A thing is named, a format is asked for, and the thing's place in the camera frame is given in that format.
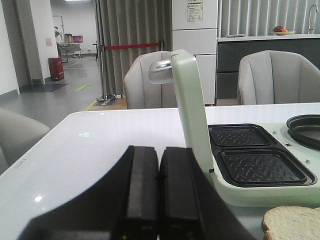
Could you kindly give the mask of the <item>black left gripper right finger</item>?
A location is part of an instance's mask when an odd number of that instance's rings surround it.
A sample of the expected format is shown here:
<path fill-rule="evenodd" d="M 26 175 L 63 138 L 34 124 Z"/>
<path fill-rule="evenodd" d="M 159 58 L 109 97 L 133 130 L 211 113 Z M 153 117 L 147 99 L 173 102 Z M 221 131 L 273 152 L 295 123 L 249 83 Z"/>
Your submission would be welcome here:
<path fill-rule="evenodd" d="M 254 239 L 205 177 L 192 149 L 165 149 L 159 186 L 160 239 Z"/>

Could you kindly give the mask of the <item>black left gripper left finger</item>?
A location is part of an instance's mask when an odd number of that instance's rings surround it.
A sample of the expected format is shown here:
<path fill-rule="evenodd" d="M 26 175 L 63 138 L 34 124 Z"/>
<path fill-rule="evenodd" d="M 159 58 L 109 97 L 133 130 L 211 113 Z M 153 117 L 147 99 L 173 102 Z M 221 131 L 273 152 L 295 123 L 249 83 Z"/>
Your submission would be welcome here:
<path fill-rule="evenodd" d="M 20 240 L 155 240 L 158 157 L 154 148 L 129 146 L 95 184 L 33 218 Z"/>

